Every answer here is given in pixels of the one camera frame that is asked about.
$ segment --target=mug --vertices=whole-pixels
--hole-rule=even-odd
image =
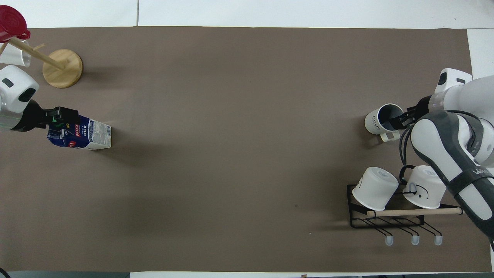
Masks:
[[[0,43],[6,43],[13,37],[27,40],[30,36],[22,14],[11,6],[0,5]]]
[[[372,134],[381,135],[383,142],[398,140],[400,132],[391,126],[389,119],[398,117],[401,114],[403,114],[401,107],[392,103],[385,104],[366,116],[366,129]]]
[[[391,173],[378,167],[369,167],[352,194],[365,207],[381,211],[385,209],[397,188],[398,180]]]
[[[403,189],[403,196],[416,206],[436,209],[441,205],[445,191],[446,186],[434,169],[428,165],[420,165],[410,174],[407,186]]]
[[[31,55],[15,46],[7,44],[3,52],[0,54],[0,63],[29,67],[31,64]]]

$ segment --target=brown table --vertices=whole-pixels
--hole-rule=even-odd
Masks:
[[[491,270],[465,215],[427,218],[441,246],[396,232],[388,247],[347,220],[347,184],[400,169],[398,142],[379,143],[365,115],[413,106],[443,68],[471,72],[465,30],[33,29],[30,44],[43,42],[76,51],[84,72],[56,89],[33,61],[34,99],[112,125],[113,146],[0,134],[5,269]]]

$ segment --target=red logo on carton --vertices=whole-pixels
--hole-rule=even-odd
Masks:
[[[78,124],[76,124],[74,127],[75,127],[75,129],[76,129],[76,136],[77,136],[77,137],[81,137],[81,130],[79,129],[79,125],[78,125]]]

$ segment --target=white mug handle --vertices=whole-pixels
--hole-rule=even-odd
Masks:
[[[391,133],[393,135],[391,138],[388,137],[389,133]],[[399,138],[400,138],[400,132],[397,130],[381,134],[381,139],[383,142],[394,141],[394,140],[398,140]]]

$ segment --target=red mug handle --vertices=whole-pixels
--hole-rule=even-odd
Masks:
[[[18,36],[21,40],[27,40],[31,36],[31,32],[29,30],[26,30],[22,35]]]

